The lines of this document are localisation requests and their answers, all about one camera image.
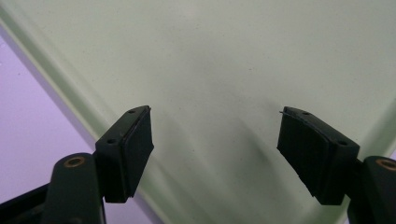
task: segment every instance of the purple background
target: purple background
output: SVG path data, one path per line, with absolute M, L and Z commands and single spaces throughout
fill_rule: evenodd
M 0 27 L 0 203 L 50 181 L 64 156 L 95 140 Z M 161 223 L 140 195 L 106 204 L 107 223 Z

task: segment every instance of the black plastic bracket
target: black plastic bracket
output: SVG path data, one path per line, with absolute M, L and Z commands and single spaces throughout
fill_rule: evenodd
M 309 112 L 285 107 L 277 148 L 321 204 L 341 204 L 351 224 L 396 224 L 396 161 L 357 159 L 359 145 Z
M 93 156 L 107 203 L 125 203 L 133 197 L 154 149 L 150 108 L 128 110 L 96 142 Z
M 133 197 L 154 146 L 150 108 L 128 110 L 96 142 L 91 155 L 59 160 L 48 185 L 0 204 L 0 223 L 106 223 L 102 197 Z

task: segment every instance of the pale green surface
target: pale green surface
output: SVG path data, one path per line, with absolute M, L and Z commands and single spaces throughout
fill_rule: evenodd
M 355 140 L 360 158 L 393 150 L 395 1 L 0 4 L 92 135 L 152 107 L 139 190 L 167 223 L 343 222 L 276 150 L 285 105 Z

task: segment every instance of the bolt hole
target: bolt hole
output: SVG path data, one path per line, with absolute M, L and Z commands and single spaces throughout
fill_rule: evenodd
M 107 143 L 108 144 L 115 144 L 117 141 L 116 141 L 116 139 L 114 139 L 114 138 L 112 138 L 112 139 L 108 139 L 107 140 Z
M 341 146 L 347 146 L 347 142 L 346 141 L 338 141 L 338 144 L 340 144 Z
M 376 160 L 376 163 L 388 170 L 396 171 L 396 162 L 395 161 L 378 159 L 378 160 Z
M 69 160 L 67 160 L 64 163 L 64 166 L 67 168 L 73 168 L 76 166 L 80 166 L 82 163 L 84 163 L 85 159 L 83 157 L 73 157 Z

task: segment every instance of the screw hole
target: screw hole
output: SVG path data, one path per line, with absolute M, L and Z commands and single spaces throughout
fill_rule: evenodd
M 341 146 L 347 146 L 347 142 L 346 141 L 338 141 L 338 144 L 340 144 Z
M 107 140 L 107 143 L 108 144 L 115 144 L 117 141 L 116 141 L 116 139 L 114 139 L 114 138 L 112 138 L 112 139 L 108 139 Z

